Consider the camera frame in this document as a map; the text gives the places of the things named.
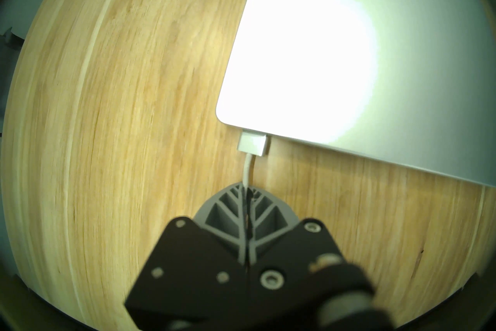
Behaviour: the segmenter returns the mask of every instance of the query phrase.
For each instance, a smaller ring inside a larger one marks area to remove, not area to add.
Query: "gray 3d-printed part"
[[[236,183],[209,198],[193,218],[241,264],[255,264],[277,238],[300,222],[282,200],[261,188],[249,189],[253,196],[249,207],[243,198],[243,184]]]

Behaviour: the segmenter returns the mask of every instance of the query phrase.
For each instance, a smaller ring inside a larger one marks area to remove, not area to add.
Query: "screw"
[[[217,274],[217,281],[220,283],[220,284],[224,284],[224,283],[227,283],[229,281],[229,274],[225,271],[220,271],[218,274]]]
[[[284,276],[276,270],[267,270],[260,276],[260,284],[268,290],[278,290],[284,285]]]
[[[164,270],[160,267],[156,267],[152,270],[152,276],[155,279],[158,279],[158,278],[162,277],[163,275],[164,275]]]
[[[320,232],[321,227],[317,223],[308,222],[305,224],[305,229],[309,232]]]

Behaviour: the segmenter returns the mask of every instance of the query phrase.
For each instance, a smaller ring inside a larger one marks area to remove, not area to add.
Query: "laptop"
[[[481,0],[247,0],[217,118],[496,186],[490,18]]]

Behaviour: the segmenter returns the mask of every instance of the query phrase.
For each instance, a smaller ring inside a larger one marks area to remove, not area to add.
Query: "wood grain surface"
[[[14,74],[2,142],[22,279],[97,329],[165,225],[241,180],[215,105],[246,0],[44,0]],[[323,220],[403,324],[484,268],[496,192],[274,138],[253,184]]]

